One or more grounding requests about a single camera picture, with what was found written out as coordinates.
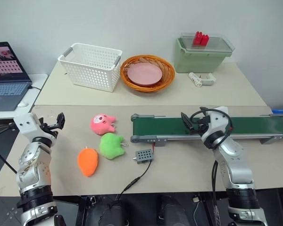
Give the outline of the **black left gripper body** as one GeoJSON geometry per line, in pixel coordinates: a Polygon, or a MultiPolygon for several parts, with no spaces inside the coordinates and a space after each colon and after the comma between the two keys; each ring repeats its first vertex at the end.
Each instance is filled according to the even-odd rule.
{"type": "Polygon", "coordinates": [[[54,138],[57,138],[58,136],[58,132],[57,131],[52,131],[52,129],[50,129],[49,125],[46,124],[46,126],[40,126],[41,130],[43,130],[45,133],[48,133],[50,135],[52,135],[54,138]]]}

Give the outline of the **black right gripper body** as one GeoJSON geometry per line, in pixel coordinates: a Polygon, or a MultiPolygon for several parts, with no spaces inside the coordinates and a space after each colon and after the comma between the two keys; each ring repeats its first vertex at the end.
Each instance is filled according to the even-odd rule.
{"type": "Polygon", "coordinates": [[[200,136],[203,136],[203,134],[208,130],[208,124],[210,123],[210,117],[204,116],[204,117],[190,117],[190,120],[193,125],[196,125],[197,128],[195,129],[197,133],[200,136]]]}

